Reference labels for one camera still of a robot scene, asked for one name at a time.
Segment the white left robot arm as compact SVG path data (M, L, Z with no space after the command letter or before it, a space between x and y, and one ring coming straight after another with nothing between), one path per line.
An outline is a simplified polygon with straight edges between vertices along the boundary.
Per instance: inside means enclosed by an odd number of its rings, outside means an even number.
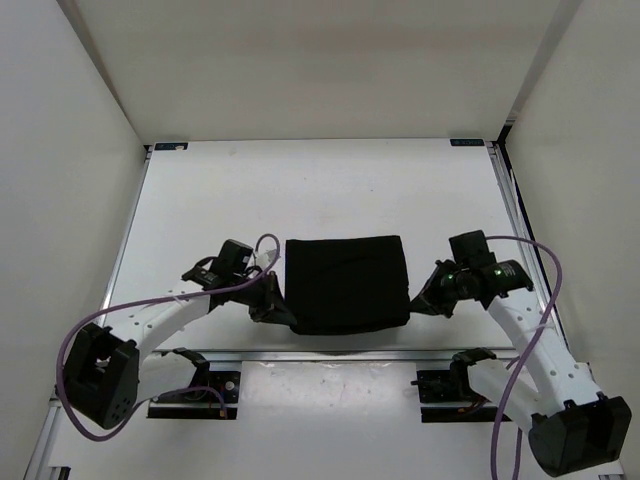
M134 312L120 324L83 320L65 338L57 360L57 394L71 421L84 415L111 438L144 401L174 391L188 400L205 396L211 389L203 355L186 347L157 349L227 302L246 306L257 323L298 323L273 272L236 275L222 284L200 275L185 290L129 303Z

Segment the black skirt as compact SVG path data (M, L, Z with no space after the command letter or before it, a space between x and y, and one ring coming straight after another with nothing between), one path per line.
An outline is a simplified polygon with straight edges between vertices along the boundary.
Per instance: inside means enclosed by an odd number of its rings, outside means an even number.
M364 334L409 321L409 278L398 235L289 239L284 266L285 304L298 335Z

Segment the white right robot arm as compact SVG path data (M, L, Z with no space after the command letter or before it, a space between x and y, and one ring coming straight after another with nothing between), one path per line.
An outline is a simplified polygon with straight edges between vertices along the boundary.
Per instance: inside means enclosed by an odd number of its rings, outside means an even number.
M451 317L463 300L479 302L501 327L531 380L513 379L513 368L475 348L454 355L452 393L497 405L526 434L533 457L551 477L618 460L631 410L622 397L606 396L559 334L543 324L523 267L515 260L477 268L439 261L410 309Z

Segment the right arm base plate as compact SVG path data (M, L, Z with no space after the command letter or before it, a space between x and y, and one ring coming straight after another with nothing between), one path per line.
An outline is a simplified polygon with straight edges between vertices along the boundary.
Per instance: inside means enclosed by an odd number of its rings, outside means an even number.
M493 422L497 406L462 385L458 367L421 366L411 385L417 388L422 424Z

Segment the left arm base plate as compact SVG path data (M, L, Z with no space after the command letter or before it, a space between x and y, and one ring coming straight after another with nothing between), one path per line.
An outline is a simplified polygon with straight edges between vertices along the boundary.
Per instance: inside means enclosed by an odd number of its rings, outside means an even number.
M159 397L149 403L147 417L162 420L236 420L241 375L240 363L214 363L201 384L216 393L198 390Z

